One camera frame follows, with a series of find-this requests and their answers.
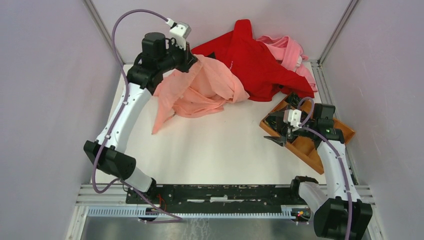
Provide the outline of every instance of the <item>wooden box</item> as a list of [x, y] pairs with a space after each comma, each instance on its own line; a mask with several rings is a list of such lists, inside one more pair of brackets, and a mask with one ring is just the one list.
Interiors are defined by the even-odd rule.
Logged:
[[[287, 106], [286, 99], [289, 95], [287, 95], [274, 109], [271, 111], [271, 113], [281, 110], [285, 106]], [[301, 107], [301, 110], [308, 113], [311, 110], [311, 102], [306, 101], [303, 106]], [[265, 116], [262, 121], [260, 122], [260, 127], [264, 129], [269, 135], [279, 137], [280, 134], [274, 129], [272, 129], [266, 122], [265, 119], [268, 116]], [[349, 141], [353, 138], [355, 135], [355, 131], [353, 131], [350, 127], [348, 127], [343, 122], [339, 121], [338, 119], [334, 118], [334, 128], [335, 129], [341, 129], [343, 132], [344, 137], [344, 144], [348, 144]], [[309, 165], [311, 168], [313, 168], [317, 173], [323, 174], [324, 173], [324, 167], [321, 162], [320, 156], [317, 153], [317, 150], [315, 150], [314, 142], [307, 137], [298, 136], [293, 143], [287, 142], [285, 145], [286, 148], [288, 148], [292, 153], [294, 153], [296, 156], [298, 156], [302, 161], [304, 161], [307, 165]]]

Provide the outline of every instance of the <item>pink towel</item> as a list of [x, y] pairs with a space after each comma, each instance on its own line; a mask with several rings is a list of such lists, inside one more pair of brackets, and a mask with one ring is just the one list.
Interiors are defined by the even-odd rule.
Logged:
[[198, 118], [223, 111], [225, 103], [249, 98], [240, 80], [224, 63], [203, 55], [195, 56], [198, 62], [188, 73], [175, 70], [157, 86], [153, 95], [158, 97], [159, 106], [152, 134], [174, 114]]
[[289, 36], [271, 38], [269, 36], [261, 36], [257, 41], [264, 43], [276, 60], [282, 61], [281, 65], [287, 70], [296, 72], [305, 77], [314, 92], [317, 92], [317, 83], [311, 72], [302, 64], [302, 60], [308, 60], [303, 55], [303, 48], [295, 40]]

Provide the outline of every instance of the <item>gray wall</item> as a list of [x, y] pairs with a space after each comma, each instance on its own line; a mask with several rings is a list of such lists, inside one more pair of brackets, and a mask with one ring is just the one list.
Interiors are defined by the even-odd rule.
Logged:
[[[231, 31], [239, 19], [250, 19], [253, 35], [274, 38], [290, 35], [305, 54], [317, 60], [350, 0], [91, 0], [109, 33], [122, 14], [149, 9], [177, 22], [188, 23], [192, 47]], [[169, 27], [155, 16], [138, 13], [119, 25], [116, 45], [126, 63], [133, 63], [141, 39], [149, 32], [167, 33]]]
[[63, 239], [118, 71], [81, 0], [3, 0], [0, 32], [0, 239]]
[[423, 239], [424, 1], [363, 0], [324, 63], [387, 239]]

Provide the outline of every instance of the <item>red cloth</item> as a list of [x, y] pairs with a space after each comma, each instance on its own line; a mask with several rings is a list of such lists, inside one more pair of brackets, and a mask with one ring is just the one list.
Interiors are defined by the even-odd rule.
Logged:
[[295, 92], [300, 98], [314, 97], [305, 77], [281, 66], [268, 47], [253, 39], [250, 20], [235, 22], [234, 30], [193, 48], [193, 54], [212, 53], [240, 79], [250, 100], [269, 102], [279, 91]]

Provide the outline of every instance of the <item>robotic arm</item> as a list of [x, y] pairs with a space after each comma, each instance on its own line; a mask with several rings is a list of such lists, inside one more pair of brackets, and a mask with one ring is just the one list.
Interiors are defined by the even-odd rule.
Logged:
[[[135, 158], [124, 154], [130, 133], [143, 107], [164, 79], [163, 74], [173, 69], [188, 73], [191, 66], [197, 62], [197, 58], [190, 51], [189, 43], [186, 42], [191, 32], [190, 26], [183, 22], [174, 23], [170, 19], [168, 24], [171, 25], [171, 38], [166, 38], [159, 32], [150, 32], [144, 36], [141, 42], [143, 52], [136, 57], [134, 65], [127, 73], [129, 91], [123, 90], [113, 115], [96, 140], [87, 140], [84, 145], [85, 153], [94, 164], [100, 144], [106, 137], [107, 143], [100, 153], [97, 169], [126, 181], [147, 195], [151, 186], [156, 185], [156, 181], [136, 167]], [[124, 102], [125, 95], [128, 95], [128, 98]], [[116, 120], [113, 131], [108, 135], [122, 104], [125, 107]]]
[[352, 178], [345, 155], [345, 140], [340, 129], [334, 128], [333, 115], [336, 107], [316, 103], [313, 118], [304, 117], [302, 111], [285, 109], [274, 112], [277, 131], [281, 137], [266, 136], [283, 146], [297, 136], [313, 140], [325, 171], [327, 195], [319, 188], [318, 182], [311, 177], [297, 176], [291, 182], [291, 189], [302, 198], [313, 215], [313, 226], [318, 237], [331, 239], [362, 239], [373, 211], [371, 205], [363, 203]]

